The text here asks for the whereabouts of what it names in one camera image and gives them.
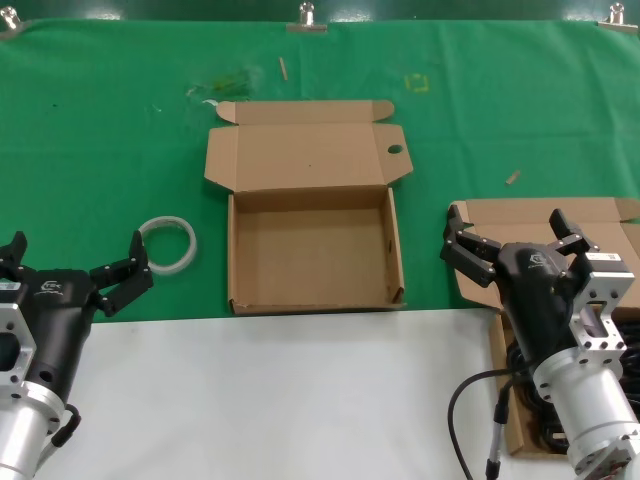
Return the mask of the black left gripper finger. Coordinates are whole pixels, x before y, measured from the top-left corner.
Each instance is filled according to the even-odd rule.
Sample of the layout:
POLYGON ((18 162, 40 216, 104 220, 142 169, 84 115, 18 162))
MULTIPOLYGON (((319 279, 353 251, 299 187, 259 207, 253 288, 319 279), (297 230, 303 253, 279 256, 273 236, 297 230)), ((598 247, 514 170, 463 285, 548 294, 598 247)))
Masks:
POLYGON ((22 231, 17 231, 13 239, 1 247, 1 283, 20 283, 30 286, 35 270, 25 266, 22 262, 28 242, 22 231))
POLYGON ((113 317, 151 289, 152 272, 141 232, 133 232, 125 259, 91 270, 90 278, 95 285, 93 301, 106 317, 113 317))

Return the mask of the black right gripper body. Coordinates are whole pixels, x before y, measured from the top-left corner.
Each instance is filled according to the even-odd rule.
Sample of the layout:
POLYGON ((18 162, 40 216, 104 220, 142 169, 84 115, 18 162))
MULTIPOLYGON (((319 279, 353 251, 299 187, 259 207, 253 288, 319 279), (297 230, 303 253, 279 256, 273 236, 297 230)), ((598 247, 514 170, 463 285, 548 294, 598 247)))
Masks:
POLYGON ((572 246, 507 243, 497 257, 497 287, 502 307, 528 363, 540 363, 576 345, 569 322, 580 278, 570 272, 567 256, 591 250, 572 246))

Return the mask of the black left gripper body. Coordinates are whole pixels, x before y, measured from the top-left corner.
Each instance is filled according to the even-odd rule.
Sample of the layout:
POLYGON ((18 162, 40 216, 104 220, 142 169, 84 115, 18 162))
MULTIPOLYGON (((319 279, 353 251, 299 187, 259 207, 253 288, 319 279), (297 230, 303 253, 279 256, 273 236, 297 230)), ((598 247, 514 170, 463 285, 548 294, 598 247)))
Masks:
POLYGON ((87 272, 23 268, 20 310, 36 344, 26 380, 69 398, 96 312, 95 284, 87 272))

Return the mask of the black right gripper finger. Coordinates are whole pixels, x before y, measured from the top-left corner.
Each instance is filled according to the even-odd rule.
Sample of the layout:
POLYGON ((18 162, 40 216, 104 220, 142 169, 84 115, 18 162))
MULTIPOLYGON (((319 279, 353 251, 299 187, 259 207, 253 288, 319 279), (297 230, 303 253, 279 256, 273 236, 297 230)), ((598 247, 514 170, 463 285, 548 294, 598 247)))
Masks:
POLYGON ((475 284, 488 287, 496 278, 494 264, 501 251, 495 240, 471 233, 466 229, 459 208, 451 205, 447 211, 440 258, 475 284))
POLYGON ((551 243, 549 247, 556 252, 567 256, 600 251, 600 247, 590 240, 577 224, 569 221, 561 209, 553 210, 549 224, 556 237, 556 241, 551 243))

